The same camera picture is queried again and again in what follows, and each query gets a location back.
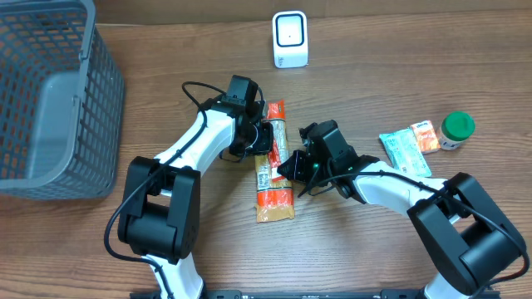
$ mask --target gray plastic basket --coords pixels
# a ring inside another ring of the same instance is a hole
[[[107,196],[124,78],[90,0],[0,1],[0,193]]]

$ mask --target tabletop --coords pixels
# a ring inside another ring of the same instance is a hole
[[[127,86],[114,193],[47,202],[1,197],[1,298],[126,298],[155,290],[149,267],[107,254],[104,227],[133,158],[166,150],[193,123],[197,108],[180,84],[225,89],[233,74],[258,82],[266,100],[285,99],[291,150],[303,147],[298,128],[336,120],[359,154],[389,162],[379,134],[470,113],[476,131],[466,144],[426,155],[433,177],[472,174],[527,242],[532,238],[532,11],[311,19],[309,64],[286,70],[273,66],[270,22],[98,29]],[[190,89],[200,100],[213,96]],[[294,188],[297,194],[303,186]],[[295,199],[294,220],[256,223],[256,201],[253,159],[217,159],[201,179],[193,254],[209,288],[361,292],[421,288],[436,274],[410,220],[387,208],[330,192]],[[131,253],[116,229],[111,245]],[[530,297],[532,276],[496,289]]]

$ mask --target robotic arm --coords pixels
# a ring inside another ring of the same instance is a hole
[[[137,157],[131,162],[123,207],[119,208],[118,237],[131,246],[133,253],[150,261],[160,285],[160,292],[132,294],[132,298],[245,298],[239,292],[230,296],[208,294],[195,270],[191,251],[200,224],[200,179],[215,157],[227,147],[232,155],[241,158],[267,154],[272,149],[273,129],[261,121],[267,106],[264,100],[254,100],[257,91],[259,87],[249,78],[233,76],[227,93],[200,105],[205,114],[198,113],[196,122],[177,143],[155,159]],[[203,133],[196,136],[202,127]],[[525,248],[524,239],[469,175],[458,174],[448,181],[417,178],[375,157],[358,156],[334,120],[312,124],[301,129],[300,135],[307,151],[294,151],[278,172],[306,184],[303,192],[330,183],[346,199],[386,206],[411,219],[440,272],[416,296],[469,298],[525,254],[521,250]],[[194,142],[190,147],[175,159],[176,151],[191,140]],[[148,194],[168,196],[170,205],[150,203]],[[519,247],[477,216],[473,225],[458,233],[452,223],[470,213],[450,197],[493,220],[517,240]]]

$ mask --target pill bottle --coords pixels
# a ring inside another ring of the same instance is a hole
[[[475,131],[475,121],[465,112],[449,114],[436,133],[443,150],[456,150]]]

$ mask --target wooden surface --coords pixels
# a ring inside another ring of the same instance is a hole
[[[532,8],[532,0],[95,0],[95,3],[100,23],[143,25],[262,21],[285,10],[301,10],[308,17],[354,17]]]
[[[359,154],[388,161],[380,133],[471,113],[470,141],[427,162],[434,177],[473,174],[530,241],[532,11],[312,20],[310,64],[292,70],[273,67],[270,31],[269,22],[101,28],[127,84],[115,192],[65,202],[1,198],[0,297],[126,298],[154,289],[146,265],[106,253],[104,227],[131,160],[166,150],[194,121],[181,82],[227,88],[233,74],[257,81],[267,100],[286,100],[292,150],[301,147],[298,127],[334,119]],[[194,255],[211,288],[363,291],[423,287],[436,273],[410,221],[386,208],[331,192],[296,199],[292,221],[257,224],[251,159],[216,160],[201,185]],[[497,289],[531,297],[532,276]]]

